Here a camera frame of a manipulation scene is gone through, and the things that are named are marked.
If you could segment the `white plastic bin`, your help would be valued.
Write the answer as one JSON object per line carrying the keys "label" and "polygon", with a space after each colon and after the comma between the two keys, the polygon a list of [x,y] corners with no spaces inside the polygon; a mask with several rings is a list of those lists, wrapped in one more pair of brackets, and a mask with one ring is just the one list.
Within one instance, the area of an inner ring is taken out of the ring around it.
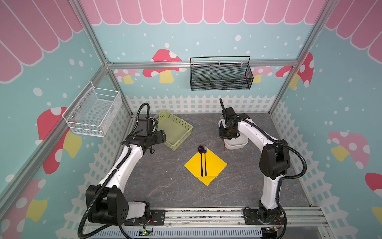
{"label": "white plastic bin", "polygon": [[241,149],[248,143],[248,137],[242,135],[239,136],[236,139],[231,140],[224,140],[225,141],[225,147],[228,150],[235,150],[235,149]]}

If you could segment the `dark purple spoon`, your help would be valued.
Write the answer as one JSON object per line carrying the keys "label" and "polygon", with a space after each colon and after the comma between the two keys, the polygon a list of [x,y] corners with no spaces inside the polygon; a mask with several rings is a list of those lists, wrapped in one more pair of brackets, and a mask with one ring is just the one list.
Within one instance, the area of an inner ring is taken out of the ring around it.
{"label": "dark purple spoon", "polygon": [[201,155],[201,177],[204,176],[204,169],[203,169],[203,154],[204,154],[204,147],[202,145],[198,146],[198,152]]}

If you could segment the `yellow paper napkin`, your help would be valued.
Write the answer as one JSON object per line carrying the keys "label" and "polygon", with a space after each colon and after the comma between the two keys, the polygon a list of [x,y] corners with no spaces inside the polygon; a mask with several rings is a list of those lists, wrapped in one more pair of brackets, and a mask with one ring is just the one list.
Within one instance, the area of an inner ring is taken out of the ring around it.
{"label": "yellow paper napkin", "polygon": [[201,155],[197,152],[189,161],[187,161],[184,167],[205,186],[209,186],[225,169],[227,163],[223,161],[218,155],[207,148],[207,176],[201,177]]}

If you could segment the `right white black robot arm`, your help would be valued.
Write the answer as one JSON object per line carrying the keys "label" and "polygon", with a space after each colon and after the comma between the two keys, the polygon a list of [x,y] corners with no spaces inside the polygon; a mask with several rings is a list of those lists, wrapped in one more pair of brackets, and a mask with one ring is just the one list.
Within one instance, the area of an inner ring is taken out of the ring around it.
{"label": "right white black robot arm", "polygon": [[260,149],[259,168],[264,175],[264,184],[257,218],[262,224],[270,224],[281,213],[280,180],[290,168],[289,150],[284,146],[287,144],[286,141],[270,136],[251,119],[236,119],[230,125],[221,119],[218,125],[219,136],[225,143],[244,136]]}

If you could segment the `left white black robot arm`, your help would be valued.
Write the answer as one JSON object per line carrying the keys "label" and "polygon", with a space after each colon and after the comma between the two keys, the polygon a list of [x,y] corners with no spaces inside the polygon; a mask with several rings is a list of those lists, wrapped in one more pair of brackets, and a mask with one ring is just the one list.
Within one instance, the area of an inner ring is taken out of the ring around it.
{"label": "left white black robot arm", "polygon": [[148,136],[133,135],[121,144],[123,150],[113,168],[98,185],[86,190],[87,210],[82,221],[107,226],[121,226],[134,220],[145,223],[151,219],[150,204],[144,201],[128,202],[123,195],[125,185],[137,162],[146,150],[154,152],[155,144],[166,142],[163,130]]}

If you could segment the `green plastic basket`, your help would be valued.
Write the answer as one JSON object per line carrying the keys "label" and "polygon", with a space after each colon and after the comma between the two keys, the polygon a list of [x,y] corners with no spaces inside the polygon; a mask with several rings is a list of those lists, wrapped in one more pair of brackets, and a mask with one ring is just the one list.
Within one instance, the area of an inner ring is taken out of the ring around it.
{"label": "green plastic basket", "polygon": [[158,130],[163,130],[166,134],[168,148],[175,151],[191,135],[193,126],[176,116],[175,114],[163,110],[154,118],[158,121]]}

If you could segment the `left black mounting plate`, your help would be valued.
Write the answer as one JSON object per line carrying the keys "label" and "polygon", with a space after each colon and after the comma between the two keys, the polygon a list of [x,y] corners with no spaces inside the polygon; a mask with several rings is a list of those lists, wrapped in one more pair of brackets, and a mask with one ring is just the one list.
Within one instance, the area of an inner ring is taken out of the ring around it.
{"label": "left black mounting plate", "polygon": [[125,226],[163,226],[165,221],[165,210],[150,210],[142,218],[125,221]]}

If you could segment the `black mounting plate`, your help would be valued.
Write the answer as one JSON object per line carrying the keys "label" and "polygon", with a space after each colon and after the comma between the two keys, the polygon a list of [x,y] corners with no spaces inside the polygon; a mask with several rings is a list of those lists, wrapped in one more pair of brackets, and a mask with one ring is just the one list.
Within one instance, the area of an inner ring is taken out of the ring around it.
{"label": "black mounting plate", "polygon": [[264,207],[243,209],[246,225],[278,225],[284,222],[284,216],[279,208],[268,210]]}
{"label": "black mounting plate", "polygon": [[165,221],[165,210],[150,210],[142,218],[125,221],[125,226],[163,226]]}

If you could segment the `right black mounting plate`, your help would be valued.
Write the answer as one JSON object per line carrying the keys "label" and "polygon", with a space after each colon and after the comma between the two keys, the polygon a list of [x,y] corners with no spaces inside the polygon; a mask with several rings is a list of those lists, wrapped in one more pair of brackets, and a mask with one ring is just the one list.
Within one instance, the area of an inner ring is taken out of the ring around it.
{"label": "right black mounting plate", "polygon": [[284,216],[279,208],[268,210],[264,207],[243,209],[246,225],[278,225],[284,222]]}

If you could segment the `green circuit board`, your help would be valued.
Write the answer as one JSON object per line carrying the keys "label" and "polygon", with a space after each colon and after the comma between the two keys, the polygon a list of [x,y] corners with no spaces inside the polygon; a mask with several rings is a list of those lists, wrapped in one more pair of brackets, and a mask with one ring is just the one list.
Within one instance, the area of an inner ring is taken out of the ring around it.
{"label": "green circuit board", "polygon": [[139,236],[140,237],[151,237],[153,235],[153,230],[149,229],[140,229]]}

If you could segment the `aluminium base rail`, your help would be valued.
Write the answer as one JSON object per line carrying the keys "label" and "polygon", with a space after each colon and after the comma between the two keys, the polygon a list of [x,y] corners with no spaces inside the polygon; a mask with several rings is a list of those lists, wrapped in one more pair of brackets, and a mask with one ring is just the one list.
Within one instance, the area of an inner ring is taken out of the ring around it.
{"label": "aluminium base rail", "polygon": [[[163,226],[111,226],[94,239],[333,239],[328,221],[318,207],[285,207],[278,225],[246,225],[243,207],[158,208],[165,210]],[[153,230],[140,237],[140,229]]]}

